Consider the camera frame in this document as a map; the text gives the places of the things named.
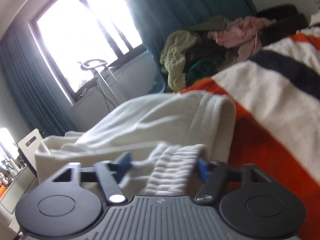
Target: black chair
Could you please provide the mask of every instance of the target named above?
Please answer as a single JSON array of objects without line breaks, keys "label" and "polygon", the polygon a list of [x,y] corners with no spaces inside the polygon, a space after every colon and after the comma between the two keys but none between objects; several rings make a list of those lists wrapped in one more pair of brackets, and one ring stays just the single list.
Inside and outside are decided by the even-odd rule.
[{"label": "black chair", "polygon": [[297,8],[292,4],[285,4],[272,7],[256,14],[258,18],[275,19],[277,22],[262,28],[258,31],[258,36],[262,46],[267,46],[277,42],[289,35],[293,35],[297,30],[308,27],[305,16],[298,13]]}]

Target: cable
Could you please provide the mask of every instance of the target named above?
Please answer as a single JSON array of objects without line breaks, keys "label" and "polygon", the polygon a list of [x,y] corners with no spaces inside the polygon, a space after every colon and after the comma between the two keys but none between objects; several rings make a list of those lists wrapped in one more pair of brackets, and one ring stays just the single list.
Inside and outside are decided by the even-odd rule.
[{"label": "cable", "polygon": [[109,113],[110,113],[110,112],[111,112],[111,109],[110,109],[109,103],[112,104],[112,106],[113,106],[114,108],[116,108],[116,106],[115,106],[115,104],[114,104],[109,98],[107,98],[107,96],[106,96],[106,94],[105,94],[105,92],[104,92],[104,90],[103,90],[103,87],[102,87],[102,84],[101,84],[101,81],[100,81],[99,78],[96,78],[96,82],[97,82],[97,85],[98,85],[97,89],[98,89],[99,92],[103,95],[103,99],[104,99],[104,101],[105,101],[105,103],[106,103],[106,105],[107,105],[108,111],[109,111]]}]

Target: pile of clothes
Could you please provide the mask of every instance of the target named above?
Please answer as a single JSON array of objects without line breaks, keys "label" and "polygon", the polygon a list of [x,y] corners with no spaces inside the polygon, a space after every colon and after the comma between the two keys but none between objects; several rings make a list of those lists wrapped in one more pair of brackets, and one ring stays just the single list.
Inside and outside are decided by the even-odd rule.
[{"label": "pile of clothes", "polygon": [[251,16],[230,22],[223,16],[214,16],[172,33],[160,56],[169,87],[179,92],[199,79],[247,60],[262,47],[258,31],[274,22]]}]

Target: white stripe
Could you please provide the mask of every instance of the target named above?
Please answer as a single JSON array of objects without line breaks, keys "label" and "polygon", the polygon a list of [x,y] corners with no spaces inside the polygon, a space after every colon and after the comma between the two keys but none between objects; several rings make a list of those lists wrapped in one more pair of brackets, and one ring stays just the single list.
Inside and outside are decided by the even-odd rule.
[{"label": "white stripe", "polygon": [[307,29],[302,29],[300,31],[297,31],[297,33],[302,33],[304,35],[313,35],[317,38],[320,38],[320,27],[311,27],[310,29],[307,28]]},{"label": "white stripe", "polygon": [[238,101],[320,182],[320,101],[275,71],[247,61],[213,80]]},{"label": "white stripe", "polygon": [[264,47],[263,50],[271,50],[290,57],[313,69],[320,75],[320,51],[309,42],[295,42],[291,38],[285,38]]}]

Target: striped blanket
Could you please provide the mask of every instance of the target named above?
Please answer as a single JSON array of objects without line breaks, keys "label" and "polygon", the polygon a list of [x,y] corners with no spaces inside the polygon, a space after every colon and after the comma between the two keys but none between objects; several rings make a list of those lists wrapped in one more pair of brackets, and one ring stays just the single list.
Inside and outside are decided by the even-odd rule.
[{"label": "striped blanket", "polygon": [[320,239],[320,27],[301,30],[185,89],[229,95],[229,164],[255,163],[307,208],[299,236]]}]

